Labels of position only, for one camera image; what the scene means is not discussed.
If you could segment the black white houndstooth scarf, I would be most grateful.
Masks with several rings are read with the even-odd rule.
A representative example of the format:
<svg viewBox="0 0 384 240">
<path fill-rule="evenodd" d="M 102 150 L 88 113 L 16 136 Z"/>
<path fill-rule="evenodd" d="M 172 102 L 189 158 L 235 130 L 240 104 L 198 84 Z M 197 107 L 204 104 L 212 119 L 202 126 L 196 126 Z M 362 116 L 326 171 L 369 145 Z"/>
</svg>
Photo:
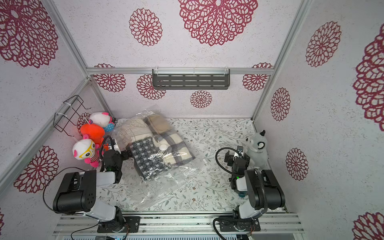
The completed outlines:
<svg viewBox="0 0 384 240">
<path fill-rule="evenodd" d="M 131 143 L 129 147 L 134 159 L 134 167 L 143 181 L 149 181 L 168 169 L 152 138 Z"/>
</svg>

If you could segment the clear plastic vacuum bag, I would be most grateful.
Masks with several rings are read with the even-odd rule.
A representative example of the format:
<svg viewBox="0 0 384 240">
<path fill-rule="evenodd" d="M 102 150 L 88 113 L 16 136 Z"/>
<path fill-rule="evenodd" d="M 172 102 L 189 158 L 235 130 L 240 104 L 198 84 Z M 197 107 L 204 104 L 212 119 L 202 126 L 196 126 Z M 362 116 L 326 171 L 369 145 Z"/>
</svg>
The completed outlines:
<svg viewBox="0 0 384 240">
<path fill-rule="evenodd" d="M 206 165 L 204 157 L 156 106 L 119 119 L 112 137 L 122 151 L 131 154 L 120 182 L 128 187 L 131 209 L 151 207 L 196 177 Z"/>
</svg>

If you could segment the beige brown fringed scarf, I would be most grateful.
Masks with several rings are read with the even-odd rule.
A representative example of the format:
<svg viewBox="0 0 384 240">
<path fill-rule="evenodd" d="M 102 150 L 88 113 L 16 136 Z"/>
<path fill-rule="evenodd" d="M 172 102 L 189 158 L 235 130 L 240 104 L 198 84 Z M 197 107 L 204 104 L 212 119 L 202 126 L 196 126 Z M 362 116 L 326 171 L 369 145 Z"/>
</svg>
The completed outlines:
<svg viewBox="0 0 384 240">
<path fill-rule="evenodd" d="M 159 114 L 147 116 L 144 118 L 144 122 L 148 125 L 153 135 L 160 135 L 172 129 L 169 122 Z"/>
</svg>

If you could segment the grey cream plaid scarf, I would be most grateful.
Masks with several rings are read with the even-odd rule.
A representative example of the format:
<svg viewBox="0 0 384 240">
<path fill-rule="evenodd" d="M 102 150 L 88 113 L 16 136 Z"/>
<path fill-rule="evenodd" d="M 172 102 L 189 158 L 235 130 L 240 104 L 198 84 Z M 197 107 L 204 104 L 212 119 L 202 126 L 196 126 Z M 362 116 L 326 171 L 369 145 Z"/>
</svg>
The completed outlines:
<svg viewBox="0 0 384 240">
<path fill-rule="evenodd" d="M 175 130 L 155 135 L 153 141 L 154 145 L 159 149 L 161 146 L 167 147 L 163 155 L 163 161 L 166 165 L 181 166 L 195 159 L 195 156 Z"/>
</svg>

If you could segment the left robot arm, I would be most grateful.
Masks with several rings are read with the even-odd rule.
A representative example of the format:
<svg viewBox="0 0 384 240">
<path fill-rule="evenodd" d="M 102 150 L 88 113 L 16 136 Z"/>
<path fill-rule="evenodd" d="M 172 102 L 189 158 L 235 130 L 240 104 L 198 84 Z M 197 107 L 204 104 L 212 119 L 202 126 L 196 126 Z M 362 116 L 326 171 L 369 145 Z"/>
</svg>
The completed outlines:
<svg viewBox="0 0 384 240">
<path fill-rule="evenodd" d="M 108 150 L 103 154 L 103 172 L 90 170 L 84 173 L 65 174 L 53 201 L 53 210 L 61 214 L 82 214 L 99 221 L 103 232 L 122 232 L 129 228 L 122 211 L 97 197 L 97 187 L 117 184 L 122 178 L 123 161 L 132 157 L 132 152 Z"/>
</svg>

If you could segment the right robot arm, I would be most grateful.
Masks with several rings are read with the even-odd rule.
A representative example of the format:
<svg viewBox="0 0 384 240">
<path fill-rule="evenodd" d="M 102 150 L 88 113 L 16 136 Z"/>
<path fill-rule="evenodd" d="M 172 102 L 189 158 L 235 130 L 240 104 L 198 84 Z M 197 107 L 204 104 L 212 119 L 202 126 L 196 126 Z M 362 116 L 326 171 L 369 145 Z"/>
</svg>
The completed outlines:
<svg viewBox="0 0 384 240">
<path fill-rule="evenodd" d="M 285 206 L 284 193 L 272 170 L 260 170 L 249 166 L 246 154 L 231 154 L 227 151 L 224 162 L 231 167 L 231 189 L 248 201 L 233 210 L 233 218 L 255 220 L 268 210 Z"/>
</svg>

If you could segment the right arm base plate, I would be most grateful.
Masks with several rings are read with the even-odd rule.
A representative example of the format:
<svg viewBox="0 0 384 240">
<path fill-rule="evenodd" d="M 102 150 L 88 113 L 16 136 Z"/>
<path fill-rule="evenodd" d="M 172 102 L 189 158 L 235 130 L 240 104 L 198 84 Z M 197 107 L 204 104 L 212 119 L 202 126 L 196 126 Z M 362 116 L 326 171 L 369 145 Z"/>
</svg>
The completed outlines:
<svg viewBox="0 0 384 240">
<path fill-rule="evenodd" d="M 258 219 L 242 220 L 230 216 L 219 216 L 221 232 L 259 232 L 261 226 Z"/>
</svg>

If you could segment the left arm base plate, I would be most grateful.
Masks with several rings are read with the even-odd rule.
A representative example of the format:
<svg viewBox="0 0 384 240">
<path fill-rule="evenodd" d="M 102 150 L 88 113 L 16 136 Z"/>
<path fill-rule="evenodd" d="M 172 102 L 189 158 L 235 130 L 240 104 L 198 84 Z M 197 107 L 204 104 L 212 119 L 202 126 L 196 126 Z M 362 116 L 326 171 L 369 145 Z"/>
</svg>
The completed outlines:
<svg viewBox="0 0 384 240">
<path fill-rule="evenodd" d="M 138 216 L 125 216 L 124 220 L 115 219 L 108 222 L 99 223 L 97 233 L 137 233 L 141 217 Z"/>
</svg>

